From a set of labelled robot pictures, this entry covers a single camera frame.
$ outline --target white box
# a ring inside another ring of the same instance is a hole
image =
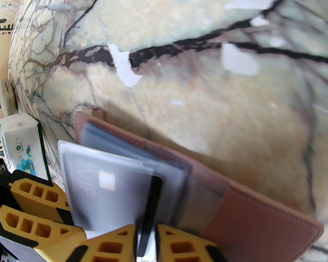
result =
[[[39,123],[26,113],[0,119],[0,137],[10,172],[16,169],[50,180]]]

